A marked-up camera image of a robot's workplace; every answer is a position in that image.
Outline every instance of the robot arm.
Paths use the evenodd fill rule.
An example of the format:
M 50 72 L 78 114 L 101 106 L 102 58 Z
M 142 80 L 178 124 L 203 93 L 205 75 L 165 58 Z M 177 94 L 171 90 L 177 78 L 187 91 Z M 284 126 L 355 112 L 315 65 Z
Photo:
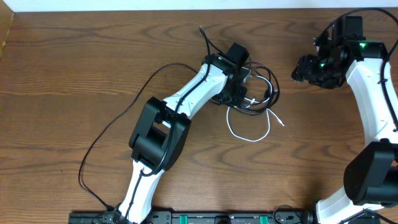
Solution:
M 160 103 L 162 104 L 165 103 L 168 110 L 170 111 L 173 110 L 173 108 L 176 107 L 180 97 L 182 97 L 186 91 L 188 91 L 193 85 L 199 82 L 200 79 L 205 75 L 207 66 L 208 66 L 207 64 L 203 64 L 198 74 L 191 81 L 189 81 L 181 90 L 176 92 L 174 95 L 165 98 L 164 101 Z M 210 65 L 210 72 L 208 78 L 186 97 L 186 99 L 178 109 L 178 113 L 185 114 L 187 118 L 191 120 L 193 115 L 195 115 L 195 113 L 211 97 L 213 97 L 216 94 L 219 94 L 222 91 L 222 89 L 226 84 L 226 81 L 227 81 L 227 76 L 223 74 L 223 71 L 214 65 Z M 151 99 L 148 102 L 148 104 L 151 104 L 151 102 L 156 102 L 156 99 L 154 98 Z M 145 115 L 147 114 L 142 114 L 140 120 L 146 119 Z M 166 125 L 168 128 L 170 127 L 169 121 L 166 120 L 163 121 L 162 123 Z M 154 134 L 151 133 L 147 134 L 149 140 L 145 141 L 145 143 L 148 143 L 147 145 L 148 147 L 150 147 L 149 144 L 150 142 L 156 144 L 156 141 L 151 141 L 152 140 L 151 138 L 155 138 L 156 135 L 154 130 L 153 130 Z M 161 150 L 159 150 L 157 153 L 159 153 L 160 157 L 162 156 Z M 151 161 L 143 161 L 144 159 L 143 157 L 140 159 L 139 156 L 135 155 L 134 157 L 136 157 L 136 159 L 134 159 L 133 161 L 132 179 L 129 188 L 127 190 L 126 198 L 119 206 L 119 212 L 122 217 L 125 217 L 127 214 L 127 210 L 129 210 L 127 219 L 131 223 L 141 223 L 151 210 L 152 197 L 154 195 L 157 183 L 159 182 L 160 177 L 164 173 L 164 170 L 162 169 L 157 174 L 151 175 L 149 177 L 144 177 L 144 176 L 140 177 L 141 171 L 143 171 L 145 174 L 152 172 L 152 169 L 144 164 L 144 163 L 151 163 Z M 134 193 L 134 200 L 133 204 L 130 206 L 130 203 L 133 198 L 133 193 Z
M 372 141 L 380 141 L 384 138 L 389 139 L 391 143 L 398 143 L 398 133 L 393 131 L 395 129 L 394 122 L 380 87 L 381 65 L 382 59 L 379 58 L 355 60 L 346 73 L 347 83 L 353 90 L 361 115 L 365 146 Z M 386 64 L 384 74 L 389 98 L 394 111 L 398 111 L 398 100 L 392 85 L 390 63 Z
M 344 16 L 317 39 L 318 55 L 303 56 L 292 79 L 322 88 L 338 88 L 347 81 L 355 95 L 364 127 L 365 149 L 346 168 L 344 186 L 316 206 L 317 223 L 335 224 L 349 220 L 364 209 L 378 210 L 398 203 L 398 132 L 382 91 L 394 111 L 398 99 L 392 85 L 390 65 L 381 68 L 387 57 L 382 42 L 366 41 L 362 17 Z
M 204 63 L 198 74 L 181 90 L 163 101 L 152 97 L 145 104 L 129 142 L 129 146 L 134 149 L 131 156 L 134 159 L 134 168 L 126 198 L 117 210 L 119 220 L 141 223 L 149 214 L 152 197 L 161 175 L 178 159 L 187 138 L 191 119 L 208 100 L 217 95 L 218 99 L 227 99 L 220 103 L 242 103 L 247 89 L 241 84 L 249 75 L 249 70 L 242 66 L 248 57 L 249 53 L 244 47 L 233 44 L 226 55 L 211 55 L 211 64 Z M 177 117 L 174 118 L 177 103 L 201 81 L 208 66 L 210 70 L 206 80 L 185 97 L 178 108 Z M 170 131 L 167 134 L 163 133 L 153 125 L 154 122 L 164 124 L 168 128 L 171 128 L 174 122 L 173 135 L 170 135 Z M 169 150 L 166 150 L 169 138 Z M 143 175 L 152 173 L 159 166 L 161 169 L 157 173 Z

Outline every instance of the wood grain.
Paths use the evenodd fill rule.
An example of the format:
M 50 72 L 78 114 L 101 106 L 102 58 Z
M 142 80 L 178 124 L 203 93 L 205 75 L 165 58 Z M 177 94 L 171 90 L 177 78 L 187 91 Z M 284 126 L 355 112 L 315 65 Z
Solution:
M 348 9 L 242 11 L 46 12 L 15 15 L 0 60 L 0 223 L 66 223 L 68 213 L 102 211 L 78 186 L 80 161 L 101 130 L 132 101 L 159 67 L 200 68 L 206 47 L 198 26 L 227 50 L 233 42 L 271 68 L 281 85 L 265 140 L 229 133 L 224 106 L 205 105 L 193 118 L 177 163 L 160 180 L 153 205 L 174 210 L 311 208 L 343 183 L 364 147 L 363 127 L 348 85 L 322 90 L 290 81 L 299 58 L 315 53 L 312 37 Z M 398 15 L 398 9 L 391 9 Z M 395 24 L 362 13 L 369 40 L 388 47 Z M 398 83 L 397 56 L 391 60 Z M 132 172 L 127 142 L 144 103 L 162 99 L 195 74 L 170 67 L 147 86 L 88 157 L 85 183 L 106 202 L 123 200 Z M 263 83 L 250 82 L 250 94 Z M 231 115 L 238 134 L 256 138 L 265 118 Z M 398 210 L 382 211 L 398 220 Z
M 6 44 L 13 17 L 14 13 L 8 8 L 6 3 L 0 0 L 0 57 Z

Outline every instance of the green connector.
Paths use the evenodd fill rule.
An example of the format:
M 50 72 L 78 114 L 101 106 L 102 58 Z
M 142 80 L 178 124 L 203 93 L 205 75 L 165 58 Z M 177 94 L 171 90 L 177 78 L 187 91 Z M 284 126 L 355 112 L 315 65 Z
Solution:
M 180 215 L 180 224 L 188 224 L 188 217 L 186 215 Z
M 268 224 L 268 217 L 267 216 L 260 216 L 260 224 Z

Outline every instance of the black cable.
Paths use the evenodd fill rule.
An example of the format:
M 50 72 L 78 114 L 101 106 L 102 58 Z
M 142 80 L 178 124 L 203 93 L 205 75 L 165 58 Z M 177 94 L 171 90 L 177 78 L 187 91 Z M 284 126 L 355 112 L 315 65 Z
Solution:
M 102 216 L 104 213 L 100 213 L 100 214 L 98 214 L 98 215 L 96 215 L 92 220 L 91 220 L 91 224 L 98 224 L 98 223 L 94 223 L 94 220 L 95 219 L 98 219 L 98 221 L 99 221 L 99 217 L 100 216 Z
M 167 141 L 167 145 L 166 145 L 165 151 L 163 152 L 162 159 L 160 160 L 160 163 L 158 163 L 157 167 L 156 167 L 155 169 L 153 169 L 150 173 L 145 174 L 143 171 L 141 171 L 141 175 L 143 175 L 144 177 L 148 177 L 148 176 L 150 176 L 150 175 L 157 174 L 157 173 L 161 170 L 161 168 L 162 168 L 162 166 L 163 166 L 163 162 L 164 162 L 164 160 L 165 160 L 165 157 L 166 157 L 166 155 L 167 155 L 167 153 L 169 152 L 169 149 L 170 149 L 170 143 L 171 143 L 171 140 L 172 140 L 172 138 L 173 138 L 173 132 L 174 132 L 175 121 L 176 121 L 176 119 L 177 119 L 177 113 L 178 113 L 178 109 L 180 108 L 180 105 L 182 104 L 182 102 L 184 101 L 184 99 L 185 99 L 196 87 L 198 87 L 203 81 L 206 80 L 206 78 L 207 78 L 207 76 L 208 76 L 208 74 L 209 74 L 210 65 L 211 65 L 211 62 L 210 62 L 211 54 L 210 54 L 209 40 L 208 40 L 208 38 L 207 38 L 207 36 L 206 36 L 206 33 L 205 33 L 205 30 L 203 29 L 203 26 L 200 26 L 199 29 L 200 29 L 200 32 L 202 33 L 202 35 L 203 35 L 204 38 L 205 38 L 206 47 L 207 47 L 207 70 L 206 70 L 206 73 L 205 73 L 205 75 L 203 76 L 203 78 L 202 78 L 197 84 L 195 84 L 191 89 L 189 89 L 189 90 L 186 92 L 186 94 L 184 94 L 184 95 L 180 98 L 180 100 L 178 101 L 178 103 L 177 103 L 177 105 L 176 105 L 176 107 L 175 107 L 175 110 L 174 110 L 174 114 L 173 114 L 173 120 L 174 120 L 174 121 L 171 123 L 169 139 L 168 139 L 168 141 Z
M 390 219 L 388 219 L 388 218 L 386 218 L 386 217 L 384 217 L 384 216 L 382 216 L 382 215 L 378 214 L 377 212 L 375 212 L 373 210 L 370 210 L 370 209 L 364 209 L 364 213 L 372 215 L 373 217 L 380 218 L 381 220 L 385 221 L 388 224 L 398 224 L 398 223 L 396 223 L 394 221 L 391 221 Z
M 134 187 L 134 190 L 133 190 L 133 192 L 132 192 L 131 200 L 130 200 L 130 203 L 129 203 L 129 208 L 127 209 L 126 215 L 124 216 L 124 218 L 123 218 L 123 220 L 122 220 L 122 223 L 124 223 L 124 221 L 127 221 L 127 219 L 128 219 L 129 212 L 130 212 L 130 209 L 131 209 L 131 207 L 132 207 L 132 205 L 133 205 L 133 203 L 134 203 L 134 197 L 136 196 L 136 192 L 137 192 L 137 189 L 138 189 L 138 185 L 139 185 L 139 182 L 141 181 L 141 179 L 142 179 L 142 175 L 141 175 L 141 173 L 140 173 L 139 176 L 138 176 L 138 180 L 137 180 L 136 186 Z
M 329 24 L 329 25 L 323 30 L 322 34 L 323 34 L 324 32 L 327 32 L 328 29 L 329 29 L 338 19 L 341 19 L 342 17 L 347 16 L 347 15 L 350 15 L 350 14 L 353 14 L 353 13 L 356 13 L 356 12 L 362 12 L 362 11 L 379 11 L 379 12 L 382 12 L 382 13 L 386 14 L 387 16 L 389 16 L 389 17 L 397 24 L 397 26 L 398 26 L 398 19 L 397 19 L 393 14 L 391 14 L 389 11 L 384 10 L 384 9 L 381 9 L 381 8 L 377 8 L 377 7 L 369 7 L 369 8 L 355 9 L 355 10 L 352 10 L 352 11 L 350 11 L 350 12 L 344 13 L 343 15 L 341 15 L 341 16 L 339 16 L 337 19 L 335 19 L 331 24 Z M 397 115 L 396 115 L 396 113 L 395 113 L 395 111 L 394 111 L 394 108 L 392 107 L 391 100 L 390 100 L 390 98 L 389 98 L 389 96 L 388 96 L 388 92 L 387 92 L 387 88 L 386 88 L 386 81 L 385 81 L 385 79 L 384 79 L 384 69 L 386 68 L 387 62 L 390 61 L 391 55 L 392 55 L 392 53 L 394 52 L 394 50 L 396 49 L 397 45 L 398 45 L 398 39 L 396 40 L 395 44 L 392 46 L 390 52 L 388 52 L 388 54 L 387 54 L 387 56 L 385 57 L 385 59 L 383 59 L 383 63 L 382 63 L 381 68 L 380 68 L 380 84 L 381 84 L 381 88 L 382 88 L 382 91 L 383 91 L 384 99 L 385 99 L 385 101 L 386 101 L 386 103 L 387 103 L 387 107 L 388 107 L 388 109 L 389 109 L 389 111 L 390 111 L 392 120 L 393 120 L 394 125 L 395 125 L 395 127 L 396 127 L 396 128 L 393 130 L 393 131 L 395 131 L 395 132 L 398 131 L 398 118 L 397 118 Z
M 209 102 L 209 103 L 213 103 L 214 105 L 217 105 L 217 106 L 222 105 L 222 103 L 217 103 L 217 102 L 214 102 L 214 101 L 211 101 L 211 100 L 208 100 L 208 102 Z
M 298 215 L 298 213 L 297 213 L 297 212 L 294 210 L 294 208 L 291 207 L 290 205 L 281 205 L 281 206 L 277 207 L 277 208 L 274 210 L 274 212 L 272 212 L 272 219 L 274 220 L 274 222 L 276 222 L 277 224 L 281 224 L 281 222 L 278 221 L 278 220 L 275 218 L 275 214 L 276 214 L 276 211 L 278 211 L 278 210 L 279 210 L 280 208 L 282 208 L 282 207 L 288 207 L 288 208 L 290 208 L 291 211 L 293 211 L 293 212 L 296 214 L 297 218 L 300 220 L 299 222 L 293 223 L 293 224 L 300 224 L 300 223 L 302 222 L 302 216 L 301 216 L 301 215 Z
M 370 210 L 370 209 L 367 209 L 367 208 L 364 209 L 364 210 L 362 210 L 362 211 L 360 211 L 360 212 L 358 212 L 357 214 L 355 214 L 355 215 L 353 215 L 353 216 L 351 216 L 351 217 L 348 217 L 348 218 L 346 218 L 346 219 L 340 221 L 339 224 L 348 223 L 349 221 L 354 220 L 354 219 L 356 219 L 356 218 L 359 218 L 359 217 L 361 217 L 361 216 L 363 216 L 363 215 L 370 215 L 370 216 L 372 216 L 373 218 L 379 218 L 379 219 L 385 221 L 385 222 L 388 223 L 388 224 L 398 224 L 398 223 L 396 223 L 396 222 L 394 222 L 394 221 L 391 221 L 390 219 L 388 219 L 388 218 L 386 218 L 386 217 L 384 217 L 384 216 L 378 214 L 377 212 L 375 212 L 375 211 L 373 211 L 373 210 Z
M 258 65 L 258 67 L 252 67 L 251 66 L 252 63 L 255 65 Z M 249 60 L 249 62 L 245 63 L 244 65 L 249 65 L 249 68 L 251 69 L 251 71 L 254 71 L 258 76 L 261 76 L 261 77 L 264 77 L 264 76 L 259 73 L 258 69 L 263 69 L 263 70 L 267 71 L 267 73 L 269 75 L 269 79 L 271 79 L 271 77 L 274 77 L 276 85 L 277 85 L 277 88 L 275 89 L 273 84 L 271 83 L 271 81 L 270 81 L 270 83 L 271 83 L 270 86 L 267 83 L 269 88 L 272 88 L 273 90 L 276 90 L 276 91 L 269 93 L 268 102 L 262 108 L 259 108 L 259 109 L 247 108 L 247 106 L 245 106 L 243 104 L 240 104 L 238 107 L 232 107 L 232 109 L 236 110 L 237 112 L 239 112 L 243 115 L 250 116 L 250 117 L 257 117 L 257 116 L 262 115 L 267 109 L 271 109 L 271 107 L 278 101 L 279 95 L 280 95 L 279 82 L 278 82 L 278 79 L 276 79 L 274 73 L 269 68 L 267 68 L 266 66 L 264 66 L 261 63 L 252 62 L 251 60 Z M 257 105 L 263 104 L 264 101 L 266 100 L 266 94 L 269 92 L 269 88 L 266 90 L 266 92 L 264 94 L 264 99 L 258 103 L 251 104 L 251 106 L 257 106 Z
M 202 30 L 200 29 L 200 33 L 202 34 L 202 36 L 203 36 L 205 39 L 207 39 L 207 36 L 206 36 L 206 34 L 205 34 L 205 32 L 204 32 L 204 29 L 203 29 L 203 32 L 202 32 Z M 218 47 L 216 47 L 209 39 L 207 39 L 207 41 L 209 42 L 209 44 L 210 44 L 214 49 L 216 49 L 216 51 L 218 51 L 218 52 L 221 53 L 222 55 L 225 55 L 224 52 L 223 52 L 222 50 L 220 50 Z
M 184 67 L 186 67 L 186 68 L 188 68 L 188 69 L 194 71 L 195 73 L 198 73 L 195 69 L 193 69 L 193 68 L 190 67 L 189 65 L 185 65 L 185 64 L 183 64 L 183 63 L 170 63 L 170 64 L 164 65 L 163 67 L 161 67 L 160 69 L 158 69 L 155 73 L 153 73 L 153 74 L 149 77 L 148 81 L 146 81 L 146 83 L 145 83 L 144 86 L 141 88 L 141 90 L 138 92 L 136 98 L 132 101 L 132 103 L 131 103 L 121 114 L 119 114 L 119 116 L 117 116 L 116 118 L 114 118 L 114 119 L 103 129 L 103 131 L 101 132 L 101 134 L 99 134 L 99 136 L 98 136 L 98 137 L 94 140 L 94 142 L 91 144 L 91 146 L 90 146 L 90 148 L 87 150 L 87 152 L 86 152 L 86 154 L 85 154 L 83 160 L 81 161 L 80 168 L 79 168 L 79 174 L 78 174 L 78 182 L 79 182 L 80 187 L 81 187 L 83 190 L 87 191 L 87 192 L 88 192 L 89 194 L 91 194 L 92 196 L 94 196 L 95 198 L 97 198 L 97 199 L 106 207 L 106 209 L 107 209 L 108 211 L 112 211 L 114 208 L 113 208 L 112 206 L 108 205 L 107 203 L 105 203 L 99 196 L 97 196 L 92 190 L 90 190 L 84 183 L 82 184 L 82 181 L 81 181 L 81 170 L 82 170 L 82 168 L 83 168 L 83 166 L 84 166 L 84 164 L 85 164 L 85 162 L 86 162 L 87 156 L 88 156 L 88 154 L 90 153 L 90 151 L 92 150 L 92 148 L 93 148 L 93 146 L 95 145 L 95 143 L 96 143 L 96 142 L 100 139 L 100 137 L 105 133 L 105 131 L 106 131 L 117 119 L 119 119 L 121 116 L 123 116 L 123 115 L 133 106 L 133 104 L 137 101 L 138 97 L 141 95 L 142 91 L 144 91 L 144 88 L 148 85 L 149 81 L 150 81 L 158 72 L 160 72 L 160 71 L 163 70 L 164 68 L 167 68 L 167 67 L 172 66 L 172 65 L 184 66 Z

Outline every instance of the white wall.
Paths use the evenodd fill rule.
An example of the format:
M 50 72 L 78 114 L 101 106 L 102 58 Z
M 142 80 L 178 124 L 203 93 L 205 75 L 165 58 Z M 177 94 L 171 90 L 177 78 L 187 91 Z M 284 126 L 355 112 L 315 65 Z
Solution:
M 3 0 L 14 12 L 398 7 L 398 0 Z

